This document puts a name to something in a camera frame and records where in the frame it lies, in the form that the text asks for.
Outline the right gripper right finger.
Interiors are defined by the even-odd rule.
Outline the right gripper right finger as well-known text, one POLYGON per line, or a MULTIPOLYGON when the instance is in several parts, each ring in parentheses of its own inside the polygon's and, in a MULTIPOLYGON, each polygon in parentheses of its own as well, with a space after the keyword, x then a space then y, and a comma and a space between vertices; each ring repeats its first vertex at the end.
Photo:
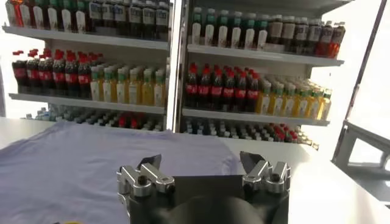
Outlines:
POLYGON ((242 177, 242 186, 246 192, 266 190, 272 194, 289 192, 291 168, 286 162, 278 161, 272 165, 261 155, 241 151, 241 164, 246 172, 242 177))

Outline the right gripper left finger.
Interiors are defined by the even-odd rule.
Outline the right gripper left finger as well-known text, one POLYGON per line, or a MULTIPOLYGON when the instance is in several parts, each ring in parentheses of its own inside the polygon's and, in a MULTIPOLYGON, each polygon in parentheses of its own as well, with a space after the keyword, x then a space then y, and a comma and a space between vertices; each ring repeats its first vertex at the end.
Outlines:
POLYGON ((175 179, 163 174, 159 168, 162 155, 143 158, 134 168, 121 166, 117 171, 118 194, 148 197, 154 186, 157 192, 170 194, 175 191, 175 179))

